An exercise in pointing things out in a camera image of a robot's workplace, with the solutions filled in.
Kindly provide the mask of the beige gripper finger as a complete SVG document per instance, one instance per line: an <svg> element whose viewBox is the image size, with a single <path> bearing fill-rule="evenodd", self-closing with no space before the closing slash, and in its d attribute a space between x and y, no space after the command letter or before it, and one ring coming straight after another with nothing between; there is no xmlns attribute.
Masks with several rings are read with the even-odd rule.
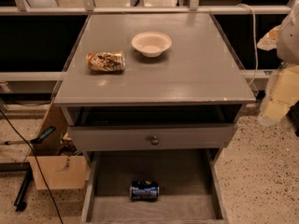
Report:
<svg viewBox="0 0 299 224"><path fill-rule="evenodd" d="M277 47L277 39L280 26L272 28L268 33L266 33L257 43L257 48L269 51Z"/></svg>
<svg viewBox="0 0 299 224"><path fill-rule="evenodd" d="M289 64L267 83L258 121L264 126L281 122L299 101L299 65Z"/></svg>

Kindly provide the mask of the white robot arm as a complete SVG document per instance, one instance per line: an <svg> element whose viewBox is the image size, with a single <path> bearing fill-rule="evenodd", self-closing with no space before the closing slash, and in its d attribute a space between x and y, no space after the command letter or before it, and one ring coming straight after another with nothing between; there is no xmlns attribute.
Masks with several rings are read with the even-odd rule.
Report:
<svg viewBox="0 0 299 224"><path fill-rule="evenodd" d="M271 29L257 43L262 50L277 50L286 67L271 75L262 100L258 121L265 126L280 122L299 102L299 0L283 22Z"/></svg>

